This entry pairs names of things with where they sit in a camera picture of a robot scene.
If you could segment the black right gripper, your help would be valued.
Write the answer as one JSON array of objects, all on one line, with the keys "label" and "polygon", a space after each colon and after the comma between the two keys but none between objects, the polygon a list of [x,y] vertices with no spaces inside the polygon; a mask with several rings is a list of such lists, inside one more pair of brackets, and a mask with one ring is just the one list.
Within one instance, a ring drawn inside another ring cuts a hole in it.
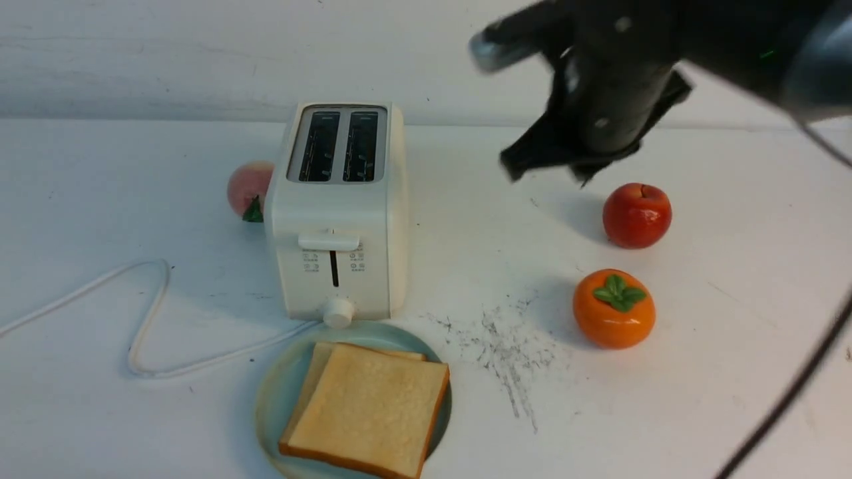
[{"label": "black right gripper", "polygon": [[570,1],[573,45],[562,98],[499,154],[509,181],[569,166],[581,188],[636,154],[642,137],[690,96],[676,70],[676,1]]}]

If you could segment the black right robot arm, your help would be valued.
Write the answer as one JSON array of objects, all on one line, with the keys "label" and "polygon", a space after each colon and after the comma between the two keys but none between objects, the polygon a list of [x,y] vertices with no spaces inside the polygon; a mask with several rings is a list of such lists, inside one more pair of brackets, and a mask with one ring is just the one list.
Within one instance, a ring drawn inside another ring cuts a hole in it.
[{"label": "black right robot arm", "polygon": [[850,115],[849,1],[538,1],[469,42],[481,72],[541,55],[552,70],[542,116],[500,152],[512,181],[566,166],[587,182],[635,154],[693,85],[692,63],[810,122]]}]

